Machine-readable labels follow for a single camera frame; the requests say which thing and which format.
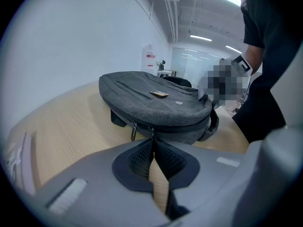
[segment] ceiling pipe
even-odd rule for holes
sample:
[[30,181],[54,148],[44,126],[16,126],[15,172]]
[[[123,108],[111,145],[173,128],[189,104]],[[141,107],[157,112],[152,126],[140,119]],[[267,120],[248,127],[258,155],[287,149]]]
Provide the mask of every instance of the ceiling pipe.
[[171,25],[172,25],[172,31],[173,31],[173,42],[175,43],[176,42],[176,33],[175,33],[175,24],[174,24],[174,21],[173,21],[173,14],[172,14],[172,9],[171,9],[171,5],[170,5],[170,2],[166,1],[167,4],[168,4],[168,8],[169,8],[169,17],[171,19]]
[[176,42],[178,42],[179,39],[179,22],[178,22],[178,7],[177,7],[177,0],[174,0],[174,6],[175,6],[175,21],[176,21]]
[[189,31],[190,31],[190,27],[191,27],[191,24],[192,24],[193,19],[194,19],[194,12],[195,12],[195,8],[196,8],[196,2],[197,2],[197,0],[195,0],[195,2],[194,2],[193,13],[191,14],[190,25],[189,25],[189,29],[188,29],[186,39],[188,39],[188,34],[189,34]]
[[172,39],[174,41],[174,33],[172,31],[171,19],[170,19],[170,15],[169,15],[169,8],[168,8],[168,5],[167,5],[168,1],[164,0],[164,3],[165,3],[165,6],[166,6],[167,15],[169,17],[169,26],[170,26],[170,30],[171,30],[171,36],[172,36]]

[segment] office room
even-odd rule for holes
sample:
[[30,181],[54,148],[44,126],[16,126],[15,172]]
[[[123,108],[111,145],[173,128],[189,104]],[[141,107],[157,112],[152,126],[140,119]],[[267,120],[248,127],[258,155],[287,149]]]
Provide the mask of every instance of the office room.
[[90,227],[290,216],[303,46],[279,1],[10,1],[0,149],[18,211]]

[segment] wooden table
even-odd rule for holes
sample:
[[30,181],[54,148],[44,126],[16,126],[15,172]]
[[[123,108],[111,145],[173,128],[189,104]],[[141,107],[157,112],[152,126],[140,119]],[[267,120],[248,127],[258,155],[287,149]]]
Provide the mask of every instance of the wooden table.
[[[220,118],[217,133],[197,147],[245,153],[248,142],[222,107],[216,109]],[[82,157],[130,142],[131,128],[114,125],[110,109],[94,82],[42,105],[21,120],[10,132],[7,146],[14,143],[22,132],[33,136],[32,165],[36,188]],[[137,133],[136,140],[144,139]],[[150,181],[154,184],[156,204],[165,210],[168,182],[157,163],[153,161]]]

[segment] black mesh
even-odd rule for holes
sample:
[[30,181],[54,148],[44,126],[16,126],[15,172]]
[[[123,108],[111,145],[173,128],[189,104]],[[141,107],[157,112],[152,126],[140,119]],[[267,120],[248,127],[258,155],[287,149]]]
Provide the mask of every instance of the black mesh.
[[138,151],[130,155],[129,165],[133,173],[148,179],[150,165],[153,160],[152,141],[142,146]]
[[186,165],[182,157],[161,143],[155,147],[155,159],[167,180],[180,172]]

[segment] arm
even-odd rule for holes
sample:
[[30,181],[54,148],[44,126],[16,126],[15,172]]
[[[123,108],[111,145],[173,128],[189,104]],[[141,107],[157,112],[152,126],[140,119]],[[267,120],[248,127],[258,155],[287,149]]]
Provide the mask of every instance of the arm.
[[248,48],[244,53],[244,58],[252,67],[252,74],[254,74],[260,68],[260,65],[262,63],[263,52],[263,48],[248,45]]

